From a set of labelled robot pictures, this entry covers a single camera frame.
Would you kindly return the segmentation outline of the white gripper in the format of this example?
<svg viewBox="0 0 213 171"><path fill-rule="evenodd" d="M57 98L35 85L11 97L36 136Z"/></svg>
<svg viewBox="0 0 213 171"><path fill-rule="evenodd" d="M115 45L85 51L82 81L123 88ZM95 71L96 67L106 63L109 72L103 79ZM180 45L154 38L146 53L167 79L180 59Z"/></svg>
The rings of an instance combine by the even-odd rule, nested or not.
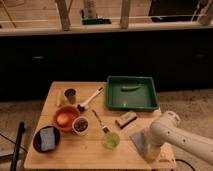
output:
<svg viewBox="0 0 213 171"><path fill-rule="evenodd" d="M148 163L153 163L158 158L161 152L161 147L155 144L154 140L152 139L152 137L149 135L148 132L145 133L145 140L146 140L146 148L144 159Z"/></svg>

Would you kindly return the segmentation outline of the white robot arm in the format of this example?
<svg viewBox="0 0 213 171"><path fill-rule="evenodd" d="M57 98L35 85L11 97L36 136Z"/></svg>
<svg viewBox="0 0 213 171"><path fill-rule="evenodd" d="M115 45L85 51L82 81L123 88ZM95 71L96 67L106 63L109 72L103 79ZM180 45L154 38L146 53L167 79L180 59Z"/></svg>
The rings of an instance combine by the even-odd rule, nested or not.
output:
<svg viewBox="0 0 213 171"><path fill-rule="evenodd" d="M144 158L153 162L164 143L170 143L213 165L213 139L187 132L178 127L180 117L166 111L154 120L147 132Z"/></svg>

